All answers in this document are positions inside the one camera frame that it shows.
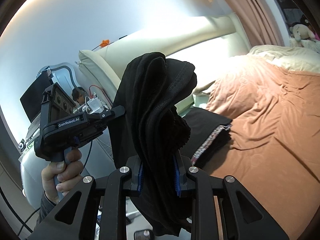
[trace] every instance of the white wall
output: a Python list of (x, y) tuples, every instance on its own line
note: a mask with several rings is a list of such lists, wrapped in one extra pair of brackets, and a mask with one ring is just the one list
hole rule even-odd
[(224, 0), (28, 0), (0, 37), (0, 105), (14, 138), (26, 136), (20, 97), (42, 67), (73, 63), (79, 50), (155, 22), (230, 12)]

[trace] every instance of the laptop screen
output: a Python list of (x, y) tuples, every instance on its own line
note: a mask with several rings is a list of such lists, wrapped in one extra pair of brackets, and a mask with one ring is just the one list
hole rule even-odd
[(41, 112), (43, 92), (47, 87), (50, 87), (51, 85), (52, 81), (48, 77), (47, 72), (44, 71), (20, 98), (22, 107), (26, 112), (30, 122), (32, 122)]

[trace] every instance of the black towel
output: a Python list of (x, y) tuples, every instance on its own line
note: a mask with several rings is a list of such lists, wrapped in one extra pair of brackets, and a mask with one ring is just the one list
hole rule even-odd
[[(191, 128), (191, 135), (189, 141), (180, 149), (180, 154), (190, 159), (219, 125), (228, 126), (232, 122), (229, 118), (199, 107), (191, 108), (183, 118)], [(222, 130), (208, 149), (201, 154), (195, 166), (202, 168), (211, 156), (229, 140), (229, 132)]]
[(178, 198), (174, 188), (173, 154), (188, 141), (190, 127), (174, 106), (196, 86), (195, 67), (166, 59), (160, 52), (144, 54), (124, 72), (113, 107), (122, 105), (125, 116), (108, 127), (116, 168), (139, 155), (145, 181), (132, 202), (152, 225), (156, 236), (178, 236), (191, 230), (191, 199)]

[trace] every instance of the bed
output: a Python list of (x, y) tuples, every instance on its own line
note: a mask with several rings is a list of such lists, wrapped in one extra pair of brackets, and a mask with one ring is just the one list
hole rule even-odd
[[(320, 206), (320, 157), (314, 150), (320, 148), (320, 54), (251, 48), (231, 14), (191, 17), (130, 34), (97, 52), (82, 50), (79, 69), (114, 98), (127, 64), (153, 51), (196, 67), (194, 93), (177, 104), (181, 115), (193, 105), (233, 119), (232, 140), (204, 170), (221, 178), (234, 175), (297, 240), (318, 221)], [(279, 118), (281, 136), (275, 138)]]
[(320, 205), (320, 54), (256, 46), (225, 67), (197, 91), (209, 94), (207, 110), (233, 119), (231, 141), (204, 170), (233, 174), (298, 239)]

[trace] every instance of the red cable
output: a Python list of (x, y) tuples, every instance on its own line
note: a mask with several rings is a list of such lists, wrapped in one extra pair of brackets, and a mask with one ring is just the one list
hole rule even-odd
[(91, 86), (89, 87), (89, 93), (90, 93), (90, 97), (91, 97), (91, 98), (93, 97), (93, 94), (91, 94), (91, 87), (97, 87), (97, 88), (99, 88), (99, 89), (101, 90), (101, 92), (103, 93), (103, 95), (104, 95), (104, 96), (106, 97), (106, 99), (108, 100), (109, 104), (112, 106), (112, 103), (110, 102), (110, 99), (109, 99), (109, 97), (107, 96), (106, 92), (105, 92), (103, 89), (101, 89), (100, 87), (96, 86), (96, 85), (91, 85)]

